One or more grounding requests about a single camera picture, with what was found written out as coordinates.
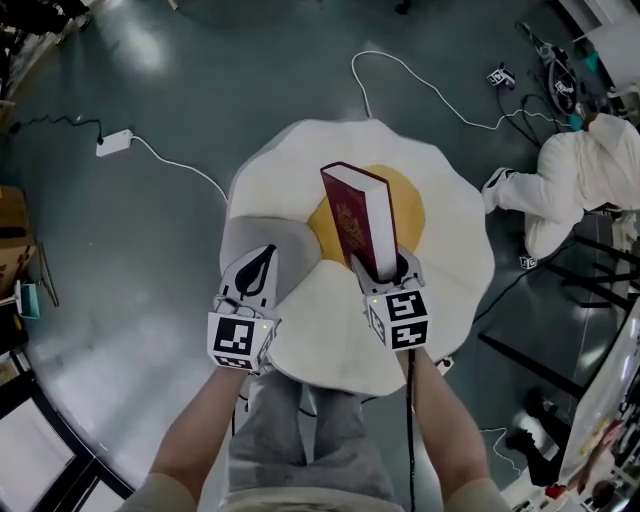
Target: white cable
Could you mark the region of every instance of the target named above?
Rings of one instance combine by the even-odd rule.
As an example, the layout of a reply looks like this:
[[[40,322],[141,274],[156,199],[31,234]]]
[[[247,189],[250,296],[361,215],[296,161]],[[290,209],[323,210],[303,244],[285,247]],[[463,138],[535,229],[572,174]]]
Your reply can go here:
[[[151,151],[151,153],[153,153],[153,156],[155,156],[158,160],[160,160],[161,162],[164,162],[165,164],[170,164],[170,165],[175,165],[176,167],[182,167],[183,169],[189,169],[190,171],[195,172],[196,174],[199,174],[200,176],[202,176],[205,180],[207,180],[208,182],[210,182],[214,187],[216,187],[220,193],[222,194],[222,197],[224,197],[224,201],[225,203],[229,202],[229,199],[227,198],[227,194],[224,193],[224,190],[222,190],[222,188],[220,187],[220,185],[218,185],[215,180],[213,180],[212,178],[210,178],[209,176],[207,176],[206,174],[204,174],[203,172],[200,172],[198,169],[196,169],[195,167],[191,167],[190,165],[185,165],[185,164],[181,164],[178,162],[173,162],[171,160],[167,160],[166,158],[162,158],[158,153],[156,153],[156,151],[149,145],[149,143],[144,140],[142,137],[138,137],[137,135],[132,135],[131,136],[132,139],[135,140],[139,140],[140,142],[142,142],[145,146],[147,146],[147,149],[149,151]]]
[[[513,117],[518,115],[520,112],[524,112],[525,114],[527,114],[529,117],[542,117],[544,120],[549,121],[550,123],[556,122],[558,123],[560,126],[564,126],[564,127],[568,127],[570,128],[571,126],[565,123],[561,123],[560,121],[558,121],[557,119],[549,119],[547,116],[545,116],[544,114],[540,114],[538,112],[536,113],[531,113],[531,112],[527,112],[526,110],[523,109],[518,109],[515,112],[513,112],[512,114],[507,114],[506,116],[502,116],[499,120],[498,120],[498,124],[496,124],[495,126],[487,126],[484,124],[478,124],[478,123],[473,123],[471,121],[467,121],[455,108],[453,108],[453,106],[451,105],[451,103],[449,103],[445,97],[440,93],[440,91],[438,90],[438,88],[435,85],[430,84],[429,82],[427,82],[426,80],[423,80],[422,78],[420,78],[418,75],[416,75],[412,69],[407,66],[403,61],[401,61],[399,58],[394,57],[393,55],[389,55],[388,53],[384,53],[384,52],[378,52],[375,50],[367,50],[364,52],[360,52],[358,54],[356,54],[353,59],[351,60],[351,72],[353,73],[353,77],[356,79],[356,82],[358,82],[358,85],[360,86],[360,89],[362,89],[362,95],[364,96],[364,105],[365,105],[365,110],[367,111],[367,117],[373,117],[372,113],[371,113],[371,105],[369,104],[369,97],[367,96],[367,91],[364,88],[364,85],[362,84],[362,82],[360,81],[360,77],[358,77],[358,73],[356,72],[356,60],[358,59],[358,57],[361,57],[362,55],[378,55],[380,57],[387,57],[388,59],[391,60],[395,60],[397,63],[401,64],[402,66],[404,66],[404,68],[418,81],[420,81],[421,83],[423,83],[424,85],[426,85],[427,87],[430,87],[431,89],[433,89],[435,91],[435,93],[439,96],[439,98],[443,101],[443,103],[449,107],[451,109],[451,111],[458,116],[458,118],[465,124],[468,124],[469,126],[475,126],[476,128],[484,128],[485,130],[491,130],[491,131],[495,131],[500,127],[500,124],[502,123],[502,121],[504,121],[504,119],[506,117]]]
[[[518,476],[522,475],[522,470],[516,467],[515,462],[513,462],[513,460],[511,460],[509,457],[505,457],[504,455],[502,455],[497,448],[500,441],[502,441],[502,439],[507,435],[507,429],[504,427],[503,428],[485,428],[485,429],[482,429],[480,432],[502,432],[502,435],[498,438],[498,440],[495,443],[493,443],[493,453],[495,453],[501,459],[504,459],[507,462],[511,463],[511,467],[516,471],[516,473],[518,473]]]

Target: gray pants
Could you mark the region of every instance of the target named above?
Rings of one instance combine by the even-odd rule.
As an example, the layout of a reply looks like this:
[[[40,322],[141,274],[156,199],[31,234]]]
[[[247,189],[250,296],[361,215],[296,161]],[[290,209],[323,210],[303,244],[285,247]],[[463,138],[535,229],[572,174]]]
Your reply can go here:
[[[313,462],[307,462],[298,407],[302,384],[270,367],[253,382],[249,418],[229,444],[229,491],[322,487],[394,502],[380,454],[366,437],[360,399],[310,388],[316,404]]]

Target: knee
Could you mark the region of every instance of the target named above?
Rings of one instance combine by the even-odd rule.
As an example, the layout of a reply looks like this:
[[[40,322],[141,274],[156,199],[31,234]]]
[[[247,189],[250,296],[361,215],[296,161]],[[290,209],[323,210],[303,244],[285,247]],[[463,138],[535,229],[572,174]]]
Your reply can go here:
[[[564,224],[571,217],[573,202],[564,197],[551,197],[545,209],[545,218],[555,224]]]

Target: black chair leg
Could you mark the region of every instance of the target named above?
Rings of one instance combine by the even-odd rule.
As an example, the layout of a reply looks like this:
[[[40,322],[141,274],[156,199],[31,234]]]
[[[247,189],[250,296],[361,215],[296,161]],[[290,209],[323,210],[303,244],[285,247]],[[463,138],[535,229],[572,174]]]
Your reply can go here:
[[[396,5],[396,12],[398,14],[407,14],[411,7],[411,0],[402,0],[402,3]]]

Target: power adapter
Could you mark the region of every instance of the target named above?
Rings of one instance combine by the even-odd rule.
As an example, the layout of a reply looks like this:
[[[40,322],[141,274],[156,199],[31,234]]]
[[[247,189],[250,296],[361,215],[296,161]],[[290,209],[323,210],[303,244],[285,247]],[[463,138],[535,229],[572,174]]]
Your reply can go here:
[[[129,149],[131,147],[132,137],[133,132],[131,130],[122,130],[121,132],[107,135],[102,139],[102,143],[98,141],[96,145],[96,155],[102,157],[117,153],[123,149]]]

